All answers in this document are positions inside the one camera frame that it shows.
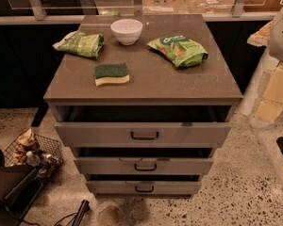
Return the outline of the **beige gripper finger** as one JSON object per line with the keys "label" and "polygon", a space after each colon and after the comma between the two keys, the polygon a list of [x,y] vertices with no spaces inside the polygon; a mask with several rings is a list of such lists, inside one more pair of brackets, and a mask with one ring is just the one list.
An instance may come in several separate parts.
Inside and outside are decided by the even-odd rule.
{"label": "beige gripper finger", "polygon": [[267,23],[256,33],[252,34],[248,38],[247,43],[257,47],[268,46],[270,38],[270,28],[271,22]]}
{"label": "beige gripper finger", "polygon": [[283,111],[283,63],[270,74],[255,117],[261,121],[274,121]]}

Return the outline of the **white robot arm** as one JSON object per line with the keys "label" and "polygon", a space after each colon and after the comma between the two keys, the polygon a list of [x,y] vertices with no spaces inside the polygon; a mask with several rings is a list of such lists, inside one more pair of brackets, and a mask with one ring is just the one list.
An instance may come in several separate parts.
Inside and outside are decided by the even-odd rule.
{"label": "white robot arm", "polygon": [[257,47],[267,46],[269,55],[279,61],[271,72],[255,114],[261,121],[272,122],[283,111],[283,8],[272,21],[251,35],[247,42]]}

